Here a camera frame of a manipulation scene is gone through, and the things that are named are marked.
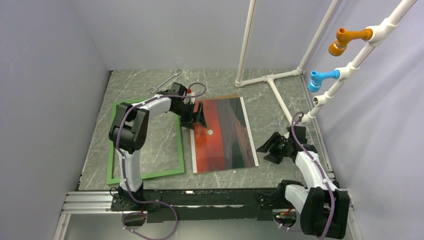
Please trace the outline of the red sunset photo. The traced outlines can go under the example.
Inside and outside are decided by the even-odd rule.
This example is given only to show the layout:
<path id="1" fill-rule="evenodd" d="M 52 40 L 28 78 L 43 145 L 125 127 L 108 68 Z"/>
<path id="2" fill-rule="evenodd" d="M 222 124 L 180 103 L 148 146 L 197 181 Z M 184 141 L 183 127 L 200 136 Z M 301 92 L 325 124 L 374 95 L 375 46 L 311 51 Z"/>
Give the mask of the red sunset photo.
<path id="1" fill-rule="evenodd" d="M 194 174 L 259 166 L 243 97 L 200 100 L 206 127 L 190 131 Z"/>

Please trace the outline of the green wooden photo frame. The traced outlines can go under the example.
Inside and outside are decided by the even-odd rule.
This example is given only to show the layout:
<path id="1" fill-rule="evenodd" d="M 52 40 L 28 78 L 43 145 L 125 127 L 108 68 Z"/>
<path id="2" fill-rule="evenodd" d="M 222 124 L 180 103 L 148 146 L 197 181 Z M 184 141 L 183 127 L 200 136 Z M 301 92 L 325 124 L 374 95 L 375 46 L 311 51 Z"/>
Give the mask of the green wooden photo frame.
<path id="1" fill-rule="evenodd" d="M 108 144 L 106 184 L 120 183 L 120 161 L 115 145 Z M 140 150 L 140 173 L 143 181 L 162 180 L 185 173 L 180 118 L 174 113 L 160 113 L 149 119 L 146 141 Z"/>

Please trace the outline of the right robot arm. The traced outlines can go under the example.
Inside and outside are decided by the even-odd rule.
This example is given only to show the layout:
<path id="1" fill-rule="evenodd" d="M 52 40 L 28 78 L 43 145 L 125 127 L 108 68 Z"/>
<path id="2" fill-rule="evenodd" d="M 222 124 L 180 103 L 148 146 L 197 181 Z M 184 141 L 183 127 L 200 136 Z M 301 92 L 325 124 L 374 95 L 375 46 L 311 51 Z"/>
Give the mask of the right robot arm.
<path id="1" fill-rule="evenodd" d="M 279 164 L 290 158 L 300 169 L 305 184 L 282 180 L 275 191 L 258 193 L 261 209 L 294 207 L 300 214 L 300 229 L 305 235 L 341 240 L 345 237 L 350 197 L 330 180 L 320 163 L 316 147 L 308 144 L 306 128 L 288 127 L 289 136 L 277 131 L 257 152 L 265 153 L 264 160 Z"/>

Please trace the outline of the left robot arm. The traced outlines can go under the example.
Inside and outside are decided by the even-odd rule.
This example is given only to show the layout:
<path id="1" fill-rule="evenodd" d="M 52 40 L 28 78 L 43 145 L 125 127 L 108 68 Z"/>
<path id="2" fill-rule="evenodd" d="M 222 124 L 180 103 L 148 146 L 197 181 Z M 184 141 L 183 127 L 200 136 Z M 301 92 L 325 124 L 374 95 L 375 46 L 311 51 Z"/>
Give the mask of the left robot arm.
<path id="1" fill-rule="evenodd" d="M 170 89 L 159 91 L 152 97 L 137 103 L 122 102 L 116 108 L 108 138 L 114 144 L 120 160 L 119 196 L 131 210 L 139 209 L 144 203 L 143 180 L 140 173 L 140 150 L 147 138 L 149 121 L 163 113 L 179 116 L 180 125 L 194 129 L 196 125 L 207 128 L 203 103 L 195 98 L 204 95 L 207 87 L 199 83 L 201 92 L 174 82 Z"/>

